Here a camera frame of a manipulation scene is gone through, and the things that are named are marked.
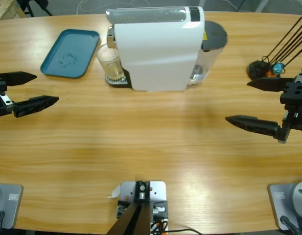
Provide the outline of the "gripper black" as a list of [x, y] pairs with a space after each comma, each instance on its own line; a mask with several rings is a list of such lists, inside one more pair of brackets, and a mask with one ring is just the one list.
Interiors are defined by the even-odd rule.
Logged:
[[22, 85], [35, 78], [36, 75], [23, 71], [0, 73], [0, 117], [13, 112], [16, 118], [20, 118], [40, 112], [59, 100], [57, 96], [42, 95], [22, 102], [13, 102], [6, 94], [8, 86]]
[[232, 125], [248, 132], [271, 136], [286, 143], [291, 129], [302, 130], [302, 76], [295, 78], [261, 77], [250, 81], [248, 86], [269, 92], [282, 92], [280, 103], [288, 112], [282, 126], [275, 121], [236, 115], [225, 117]]

